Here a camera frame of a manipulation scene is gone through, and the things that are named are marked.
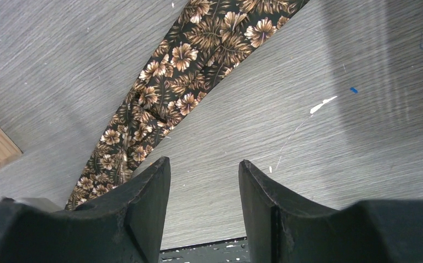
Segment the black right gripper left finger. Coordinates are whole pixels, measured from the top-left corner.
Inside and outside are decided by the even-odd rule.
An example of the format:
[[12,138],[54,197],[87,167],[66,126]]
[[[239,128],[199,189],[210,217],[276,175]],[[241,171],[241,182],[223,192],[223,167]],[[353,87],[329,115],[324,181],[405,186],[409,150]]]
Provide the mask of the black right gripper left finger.
[[170,182],[161,157],[72,211],[1,201],[0,262],[157,262]]

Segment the brown floral black tie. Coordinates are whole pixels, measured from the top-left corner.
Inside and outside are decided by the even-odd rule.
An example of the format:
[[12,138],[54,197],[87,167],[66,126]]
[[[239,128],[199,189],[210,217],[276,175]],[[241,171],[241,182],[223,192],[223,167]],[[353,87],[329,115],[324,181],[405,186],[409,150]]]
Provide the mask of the brown floral black tie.
[[177,124],[305,4],[187,2],[111,118],[66,210],[129,181]]

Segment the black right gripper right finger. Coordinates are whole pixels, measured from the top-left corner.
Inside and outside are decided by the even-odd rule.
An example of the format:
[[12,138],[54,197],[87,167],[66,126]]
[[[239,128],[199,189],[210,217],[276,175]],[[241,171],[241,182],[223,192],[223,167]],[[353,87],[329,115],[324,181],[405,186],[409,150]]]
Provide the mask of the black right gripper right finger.
[[423,200],[374,199],[335,210],[239,164],[252,262],[423,262]]

